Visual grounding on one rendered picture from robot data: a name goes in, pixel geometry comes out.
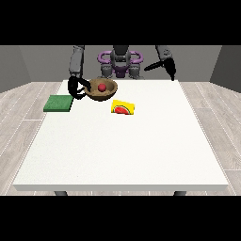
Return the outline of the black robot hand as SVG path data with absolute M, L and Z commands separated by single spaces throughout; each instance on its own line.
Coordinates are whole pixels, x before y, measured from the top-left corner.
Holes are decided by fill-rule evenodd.
M 163 67 L 166 70 L 166 72 L 169 74 L 170 79 L 174 80 L 175 73 L 176 73 L 176 67 L 175 67 L 175 62 L 171 57 L 169 57 L 165 60 L 160 60 L 158 62 L 155 62 L 155 63 L 145 67 L 144 71 L 145 72 L 151 71 L 151 70 L 157 69 L 159 67 Z
M 78 85 L 81 84 L 83 87 L 81 89 L 78 88 Z M 91 89 L 90 82 L 83 78 L 78 78 L 76 76 L 71 76 L 68 81 L 68 92 L 72 95 L 76 100 L 81 100 L 86 94 L 81 94 L 81 91 L 87 88 Z

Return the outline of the brown wooden bowl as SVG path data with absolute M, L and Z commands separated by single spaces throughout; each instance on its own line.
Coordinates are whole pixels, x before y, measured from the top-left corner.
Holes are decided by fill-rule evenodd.
M 85 88 L 85 93 L 94 101 L 106 101 L 115 95 L 118 84 L 112 79 L 97 78 L 91 79 L 90 90 Z

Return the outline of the green square pad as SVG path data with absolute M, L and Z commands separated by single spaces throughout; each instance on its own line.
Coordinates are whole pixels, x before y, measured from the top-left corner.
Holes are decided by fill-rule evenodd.
M 69 112 L 72 107 L 73 97 L 71 95 L 51 95 L 44 108 L 44 112 Z

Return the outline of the yellow cup with melon print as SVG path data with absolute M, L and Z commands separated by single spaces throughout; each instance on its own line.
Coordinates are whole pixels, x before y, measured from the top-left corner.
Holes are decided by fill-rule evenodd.
M 124 114 L 124 115 L 133 115 L 135 111 L 135 105 L 120 101 L 114 100 L 111 105 L 111 112 L 116 114 Z

